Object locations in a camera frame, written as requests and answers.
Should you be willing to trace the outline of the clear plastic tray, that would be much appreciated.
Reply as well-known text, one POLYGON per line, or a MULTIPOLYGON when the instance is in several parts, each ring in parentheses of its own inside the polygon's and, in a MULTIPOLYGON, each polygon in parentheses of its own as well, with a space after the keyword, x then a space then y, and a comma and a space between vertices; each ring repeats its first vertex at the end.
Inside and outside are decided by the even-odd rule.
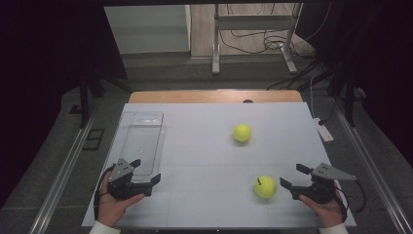
POLYGON ((108 156, 108 163, 124 159, 129 164, 139 160, 133 170, 133 182, 149 182, 159 171, 163 139, 166 133, 161 111, 124 112, 108 156))

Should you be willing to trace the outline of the black stand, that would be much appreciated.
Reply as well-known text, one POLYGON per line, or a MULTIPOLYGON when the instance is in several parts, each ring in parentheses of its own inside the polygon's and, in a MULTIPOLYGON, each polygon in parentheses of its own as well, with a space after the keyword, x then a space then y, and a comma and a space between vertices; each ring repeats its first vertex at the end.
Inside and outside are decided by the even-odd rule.
POLYGON ((104 89, 99 79, 94 78, 83 78, 79 85, 80 91, 80 103, 73 104, 69 111, 70 114, 80 114, 81 124, 80 129, 83 129, 90 118, 89 111, 89 92, 95 98, 102 98, 104 95, 104 89))
POLYGON ((352 75, 339 75, 336 74, 330 85, 327 88, 327 93, 334 98, 340 96, 344 91, 344 116, 351 127, 355 126, 354 122, 354 101, 355 101, 355 79, 352 75))

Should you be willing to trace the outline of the yellow tennis ball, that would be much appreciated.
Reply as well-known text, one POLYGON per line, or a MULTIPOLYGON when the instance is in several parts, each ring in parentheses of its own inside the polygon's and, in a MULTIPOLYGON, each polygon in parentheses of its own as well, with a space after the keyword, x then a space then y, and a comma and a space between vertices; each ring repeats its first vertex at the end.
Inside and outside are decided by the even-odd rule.
POLYGON ((270 175, 261 175, 254 184, 255 193, 264 199, 272 198, 277 191, 277 184, 270 175))
POLYGON ((233 131, 233 138, 239 142, 246 142, 251 137, 251 128, 247 124, 239 124, 233 131))

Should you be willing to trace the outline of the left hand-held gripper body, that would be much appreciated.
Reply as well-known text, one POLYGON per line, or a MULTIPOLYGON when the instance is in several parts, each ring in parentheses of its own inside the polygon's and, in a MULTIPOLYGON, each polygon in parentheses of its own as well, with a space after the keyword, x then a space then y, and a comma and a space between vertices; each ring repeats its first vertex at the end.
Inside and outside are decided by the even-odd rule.
POLYGON ((108 179, 108 193, 117 200, 128 200, 129 198, 143 194, 149 197, 152 194, 151 182, 133 183, 131 181, 134 167, 125 159, 121 158, 111 172, 108 179))

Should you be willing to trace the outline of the grey metal stand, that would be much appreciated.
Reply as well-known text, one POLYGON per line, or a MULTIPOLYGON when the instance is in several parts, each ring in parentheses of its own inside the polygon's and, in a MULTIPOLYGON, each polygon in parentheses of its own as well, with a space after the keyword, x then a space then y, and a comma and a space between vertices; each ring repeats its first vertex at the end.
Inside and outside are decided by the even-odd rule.
POLYGON ((212 73, 217 75, 219 68, 219 32, 221 30, 286 30, 286 38, 281 45, 280 51, 284 58, 288 71, 291 74, 297 73, 297 68, 291 58, 289 46, 296 24, 299 18, 302 4, 295 3, 290 16, 220 16, 218 5, 214 5, 214 36, 213 36, 213 54, 212 54, 212 73))

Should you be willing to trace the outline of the white power strip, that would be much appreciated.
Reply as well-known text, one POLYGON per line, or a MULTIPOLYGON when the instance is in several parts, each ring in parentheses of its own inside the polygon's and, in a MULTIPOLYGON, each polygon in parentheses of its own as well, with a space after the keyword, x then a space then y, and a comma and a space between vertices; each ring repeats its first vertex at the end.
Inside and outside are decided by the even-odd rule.
POLYGON ((316 126, 317 131, 319 132, 319 136, 323 142, 331 142, 334 140, 334 137, 330 133, 330 131, 326 128, 320 118, 315 118, 314 123, 316 126))

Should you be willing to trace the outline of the person's right hand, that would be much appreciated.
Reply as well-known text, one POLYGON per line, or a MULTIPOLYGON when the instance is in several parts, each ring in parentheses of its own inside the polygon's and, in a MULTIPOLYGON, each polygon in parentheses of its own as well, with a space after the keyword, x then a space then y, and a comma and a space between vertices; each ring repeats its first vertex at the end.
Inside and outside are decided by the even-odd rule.
POLYGON ((326 204, 319 204, 305 195, 300 195, 299 200, 316 213, 323 228, 330 228, 344 223, 340 192, 335 190, 335 195, 337 200, 326 204))

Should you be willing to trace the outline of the white board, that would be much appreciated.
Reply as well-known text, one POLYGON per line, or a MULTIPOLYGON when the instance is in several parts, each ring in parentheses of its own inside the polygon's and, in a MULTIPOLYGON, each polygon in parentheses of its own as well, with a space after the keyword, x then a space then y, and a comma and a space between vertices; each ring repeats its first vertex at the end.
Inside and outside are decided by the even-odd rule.
POLYGON ((304 102, 127 104, 126 112, 161 111, 166 133, 161 181, 151 197, 127 209, 119 224, 151 229, 285 229, 317 227, 314 212, 278 188, 271 199, 253 190, 261 175, 308 186, 296 165, 328 160, 304 102), (246 142, 233 138, 239 124, 246 142))

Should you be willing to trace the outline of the white cabinet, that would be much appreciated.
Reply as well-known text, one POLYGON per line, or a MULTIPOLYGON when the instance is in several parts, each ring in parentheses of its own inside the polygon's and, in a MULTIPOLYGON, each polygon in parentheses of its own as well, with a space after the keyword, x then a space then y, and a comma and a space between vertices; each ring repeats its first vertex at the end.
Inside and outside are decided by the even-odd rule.
POLYGON ((121 54, 190 51, 188 5, 105 7, 121 54))

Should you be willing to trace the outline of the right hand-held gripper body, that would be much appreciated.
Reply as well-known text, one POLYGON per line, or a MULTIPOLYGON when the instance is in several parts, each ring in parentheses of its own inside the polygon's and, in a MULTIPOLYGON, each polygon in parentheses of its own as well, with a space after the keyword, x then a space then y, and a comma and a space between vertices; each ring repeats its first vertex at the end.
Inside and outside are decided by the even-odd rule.
POLYGON ((300 195, 305 195, 319 204, 329 203, 335 195, 335 180, 356 180, 350 175, 325 163, 321 163, 310 173, 310 186, 293 186, 289 190, 292 198, 298 200, 300 195))

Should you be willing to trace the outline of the wooden table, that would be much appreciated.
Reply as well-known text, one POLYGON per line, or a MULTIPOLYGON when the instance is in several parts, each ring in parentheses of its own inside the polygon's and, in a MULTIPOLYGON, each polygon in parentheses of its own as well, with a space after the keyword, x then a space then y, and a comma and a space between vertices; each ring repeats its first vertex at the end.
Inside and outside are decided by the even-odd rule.
POLYGON ((129 103, 302 102, 297 91, 217 90, 134 92, 129 103))

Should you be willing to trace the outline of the dark curtain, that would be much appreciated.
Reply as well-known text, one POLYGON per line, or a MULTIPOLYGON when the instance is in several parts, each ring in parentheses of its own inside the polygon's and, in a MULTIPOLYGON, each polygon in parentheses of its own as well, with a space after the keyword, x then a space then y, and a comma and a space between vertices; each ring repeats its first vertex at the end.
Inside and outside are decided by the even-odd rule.
POLYGON ((413 0, 309 0, 296 34, 353 76, 370 118, 413 165, 413 0))
POLYGON ((62 96, 100 74, 126 76, 101 4, 0 0, 0 209, 54 125, 62 96))

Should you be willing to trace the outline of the black floor frame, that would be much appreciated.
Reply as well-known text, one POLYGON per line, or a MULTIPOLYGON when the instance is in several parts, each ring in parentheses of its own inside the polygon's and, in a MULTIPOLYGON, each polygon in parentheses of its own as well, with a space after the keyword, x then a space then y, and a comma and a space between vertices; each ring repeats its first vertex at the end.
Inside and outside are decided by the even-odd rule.
POLYGON ((96 151, 99 149, 104 135, 104 129, 90 129, 87 138, 85 139, 83 149, 88 151, 96 151))

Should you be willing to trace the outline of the person's left hand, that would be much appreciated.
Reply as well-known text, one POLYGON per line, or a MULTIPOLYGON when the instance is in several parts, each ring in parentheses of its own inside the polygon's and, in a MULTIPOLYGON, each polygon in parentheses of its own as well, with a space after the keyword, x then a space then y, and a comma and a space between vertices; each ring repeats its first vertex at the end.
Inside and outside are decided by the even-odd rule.
POLYGON ((135 195, 128 200, 117 200, 108 193, 108 179, 111 173, 105 174, 98 192, 97 221, 108 227, 115 227, 126 209, 144 198, 143 194, 135 195))

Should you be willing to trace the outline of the aluminium rail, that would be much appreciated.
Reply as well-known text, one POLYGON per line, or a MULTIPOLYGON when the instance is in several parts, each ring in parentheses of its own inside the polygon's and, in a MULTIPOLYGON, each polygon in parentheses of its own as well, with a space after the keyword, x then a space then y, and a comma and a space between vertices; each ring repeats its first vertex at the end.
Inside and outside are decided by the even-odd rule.
POLYGON ((39 209, 34 221, 28 231, 28 234, 45 234, 46 230, 55 213, 56 206, 69 180, 77 159, 82 151, 82 147, 86 141, 87 135, 94 123, 96 115, 96 107, 93 109, 90 117, 84 124, 84 127, 78 131, 74 142, 72 143, 68 153, 64 157, 56 178, 52 183, 51 188, 39 209))
POLYGON ((413 234, 413 224, 411 224, 407 220, 407 216, 404 210, 402 209, 400 203, 396 199, 388 184, 385 182, 383 176, 379 172, 378 167, 374 163, 356 128, 352 127, 347 120, 344 113, 344 107, 339 101, 335 100, 334 98, 331 101, 334 103, 335 113, 338 116, 350 141, 352 142, 361 164, 363 165, 380 199, 382 200, 384 207, 397 230, 397 233, 413 234))

